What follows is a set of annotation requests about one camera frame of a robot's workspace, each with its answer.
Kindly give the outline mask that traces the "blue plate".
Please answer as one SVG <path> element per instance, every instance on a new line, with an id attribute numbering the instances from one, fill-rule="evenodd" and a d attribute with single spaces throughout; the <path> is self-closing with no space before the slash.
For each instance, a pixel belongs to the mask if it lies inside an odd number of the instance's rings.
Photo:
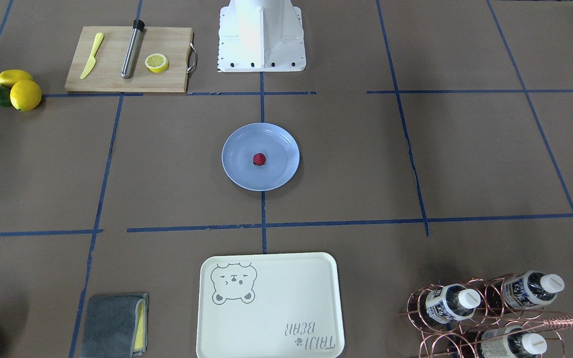
<path id="1" fill-rule="evenodd" d="M 265 154 L 263 166 L 252 157 Z M 255 192 L 274 190 L 291 180 L 300 164 L 300 148 L 282 127 L 269 123 L 243 125 L 230 134 L 221 150 L 225 174 L 238 186 Z"/>

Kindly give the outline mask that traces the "red strawberry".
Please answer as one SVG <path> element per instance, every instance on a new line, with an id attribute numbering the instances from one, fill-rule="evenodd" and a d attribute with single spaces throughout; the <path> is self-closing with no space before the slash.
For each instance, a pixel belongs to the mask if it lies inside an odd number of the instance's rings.
<path id="1" fill-rule="evenodd" d="M 256 153 L 253 157 L 252 157 L 252 163 L 255 166 L 263 166 L 266 164 L 267 158 L 265 156 L 265 154 L 263 153 Z"/>

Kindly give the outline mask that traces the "cream bear tray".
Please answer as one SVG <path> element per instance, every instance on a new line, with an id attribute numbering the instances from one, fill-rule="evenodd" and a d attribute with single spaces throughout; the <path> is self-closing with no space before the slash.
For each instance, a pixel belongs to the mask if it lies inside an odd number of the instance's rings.
<path id="1" fill-rule="evenodd" d="M 199 358 L 337 358 L 344 347 L 330 254 L 214 256 L 202 264 Z"/>

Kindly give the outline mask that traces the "lemon half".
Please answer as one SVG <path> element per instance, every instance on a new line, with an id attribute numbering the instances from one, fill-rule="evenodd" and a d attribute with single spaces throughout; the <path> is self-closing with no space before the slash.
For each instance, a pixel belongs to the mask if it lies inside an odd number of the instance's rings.
<path id="1" fill-rule="evenodd" d="M 146 68 L 153 73 L 161 73 L 169 68 L 168 57 L 164 54 L 150 54 L 145 59 Z"/>

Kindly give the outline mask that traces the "steel cylinder tool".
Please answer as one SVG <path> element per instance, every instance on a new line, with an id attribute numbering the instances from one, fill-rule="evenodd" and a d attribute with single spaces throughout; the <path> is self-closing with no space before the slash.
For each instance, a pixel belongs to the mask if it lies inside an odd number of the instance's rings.
<path id="1" fill-rule="evenodd" d="M 133 77 L 144 31 L 145 23 L 140 19 L 135 19 L 130 35 L 129 47 L 127 48 L 125 59 L 121 67 L 120 75 L 123 79 L 131 79 Z"/>

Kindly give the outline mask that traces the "grey folded cloth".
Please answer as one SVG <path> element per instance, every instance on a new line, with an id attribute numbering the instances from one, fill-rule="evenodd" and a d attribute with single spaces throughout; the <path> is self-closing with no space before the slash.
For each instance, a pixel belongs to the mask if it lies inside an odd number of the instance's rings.
<path id="1" fill-rule="evenodd" d="M 81 358 L 134 358 L 148 349 L 149 295 L 96 295 L 87 303 Z"/>

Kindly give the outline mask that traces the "yellow plastic knife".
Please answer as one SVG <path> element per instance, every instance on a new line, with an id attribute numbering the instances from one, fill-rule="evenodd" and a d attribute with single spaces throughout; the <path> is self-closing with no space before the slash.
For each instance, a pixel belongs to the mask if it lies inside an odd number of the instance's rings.
<path id="1" fill-rule="evenodd" d="M 97 63 L 96 54 L 97 54 L 97 51 L 99 50 L 103 40 L 104 40 L 104 34 L 102 32 L 98 32 L 95 34 L 94 41 L 93 41 L 93 47 L 91 48 L 91 52 L 90 52 L 89 57 L 87 59 L 86 65 L 84 66 L 84 69 L 82 70 L 82 73 L 80 75 L 81 80 L 88 77 L 88 75 L 93 70 L 94 66 L 96 65 L 96 63 Z"/>

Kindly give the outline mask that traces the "yellow lemon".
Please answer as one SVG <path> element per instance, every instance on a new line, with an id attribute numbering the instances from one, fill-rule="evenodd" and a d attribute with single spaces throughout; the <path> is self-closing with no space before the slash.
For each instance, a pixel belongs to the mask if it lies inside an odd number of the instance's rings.
<path id="1" fill-rule="evenodd" d="M 20 80 L 34 80 L 34 77 L 27 71 L 20 69 L 6 70 L 0 73 L 0 86 L 4 88 L 12 89 L 14 84 Z"/>
<path id="2" fill-rule="evenodd" d="M 41 103 L 42 97 L 41 87 L 33 80 L 19 80 L 10 90 L 10 102 L 18 111 L 33 110 Z"/>

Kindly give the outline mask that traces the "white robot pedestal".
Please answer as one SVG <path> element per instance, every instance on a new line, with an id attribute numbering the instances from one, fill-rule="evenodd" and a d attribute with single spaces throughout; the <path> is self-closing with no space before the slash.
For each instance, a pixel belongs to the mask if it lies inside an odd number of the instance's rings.
<path id="1" fill-rule="evenodd" d="M 231 0 L 219 20 L 218 72 L 305 70 L 302 11 L 290 0 Z"/>

